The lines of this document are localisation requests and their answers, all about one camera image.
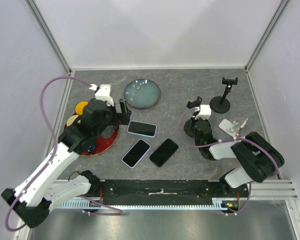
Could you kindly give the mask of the black phone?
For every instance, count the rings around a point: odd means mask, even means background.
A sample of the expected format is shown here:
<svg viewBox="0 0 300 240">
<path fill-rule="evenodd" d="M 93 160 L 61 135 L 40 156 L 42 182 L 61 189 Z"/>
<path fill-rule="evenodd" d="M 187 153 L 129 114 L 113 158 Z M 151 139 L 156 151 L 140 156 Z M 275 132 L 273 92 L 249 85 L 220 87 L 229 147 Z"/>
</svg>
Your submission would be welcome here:
<svg viewBox="0 0 300 240">
<path fill-rule="evenodd" d="M 149 160 L 158 168 L 162 167 L 169 158 L 179 149 L 170 138 L 167 138 L 149 157 Z"/>
</svg>

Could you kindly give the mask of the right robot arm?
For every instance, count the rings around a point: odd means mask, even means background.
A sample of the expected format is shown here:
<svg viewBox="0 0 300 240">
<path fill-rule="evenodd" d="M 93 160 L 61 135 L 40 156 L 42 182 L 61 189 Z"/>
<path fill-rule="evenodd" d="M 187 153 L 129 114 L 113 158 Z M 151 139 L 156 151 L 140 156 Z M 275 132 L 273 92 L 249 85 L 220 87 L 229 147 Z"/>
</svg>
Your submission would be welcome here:
<svg viewBox="0 0 300 240">
<path fill-rule="evenodd" d="M 207 119 L 191 117 L 184 124 L 185 133 L 194 138 L 194 144 L 207 160 L 237 159 L 239 168 L 221 177 L 219 191 L 225 197 L 232 196 L 237 188 L 251 182 L 262 183 L 285 164 L 283 156 L 259 133 L 250 132 L 229 142 L 220 143 L 213 137 Z"/>
</svg>

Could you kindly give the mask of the light blue phone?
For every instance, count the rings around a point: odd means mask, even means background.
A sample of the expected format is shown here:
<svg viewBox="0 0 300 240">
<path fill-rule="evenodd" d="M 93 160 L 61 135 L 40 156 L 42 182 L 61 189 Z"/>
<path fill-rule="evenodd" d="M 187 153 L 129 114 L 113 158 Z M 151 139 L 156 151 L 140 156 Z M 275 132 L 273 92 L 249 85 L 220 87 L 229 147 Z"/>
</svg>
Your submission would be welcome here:
<svg viewBox="0 0 300 240">
<path fill-rule="evenodd" d="M 127 132 L 133 135 L 154 138 L 157 133 L 157 126 L 152 123 L 132 120 L 128 124 Z"/>
</svg>

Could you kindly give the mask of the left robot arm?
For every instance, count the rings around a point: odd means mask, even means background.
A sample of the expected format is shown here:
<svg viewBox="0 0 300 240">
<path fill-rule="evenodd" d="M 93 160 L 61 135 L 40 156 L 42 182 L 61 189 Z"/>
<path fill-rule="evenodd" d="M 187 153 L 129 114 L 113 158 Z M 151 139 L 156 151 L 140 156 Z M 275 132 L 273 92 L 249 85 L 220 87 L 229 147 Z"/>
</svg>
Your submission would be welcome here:
<svg viewBox="0 0 300 240">
<path fill-rule="evenodd" d="M 87 195 L 94 197 L 100 192 L 101 180 L 85 170 L 75 179 L 50 189 L 58 176 L 82 153 L 96 143 L 108 127 L 128 125 L 131 111 L 124 99 L 120 99 L 121 111 L 106 101 L 91 99 L 58 137 L 57 144 L 39 167 L 18 187 L 6 188 L 1 196 L 9 204 L 8 212 L 15 212 L 29 228 L 39 226 L 59 205 L 68 200 Z"/>
</svg>

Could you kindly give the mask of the black phone stand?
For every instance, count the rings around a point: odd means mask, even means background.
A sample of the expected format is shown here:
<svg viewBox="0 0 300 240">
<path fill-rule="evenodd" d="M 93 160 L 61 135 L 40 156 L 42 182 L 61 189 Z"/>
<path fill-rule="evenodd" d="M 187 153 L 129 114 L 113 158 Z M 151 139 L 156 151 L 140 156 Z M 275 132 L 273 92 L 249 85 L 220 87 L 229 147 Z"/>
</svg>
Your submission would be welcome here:
<svg viewBox="0 0 300 240">
<path fill-rule="evenodd" d="M 225 89 L 222 96 L 215 96 L 211 99 L 209 106 L 212 111 L 218 114 L 227 113 L 231 108 L 231 103 L 227 99 L 227 95 L 231 92 L 233 85 L 238 84 L 238 78 L 227 79 L 222 78 L 222 84 L 225 85 Z"/>
<path fill-rule="evenodd" d="M 194 130 L 194 125 L 196 123 L 196 119 L 195 117 L 199 114 L 200 112 L 200 106 L 201 106 L 201 103 L 202 103 L 202 98 L 200 96 L 198 96 L 196 98 L 196 100 L 194 101 L 188 101 L 187 102 L 187 105 L 186 107 L 188 109 L 193 109 L 193 113 L 190 117 L 189 120 L 187 120 L 184 124 L 184 131 L 185 133 L 191 137 L 191 138 L 194 138 L 195 137 L 195 130 Z"/>
</svg>

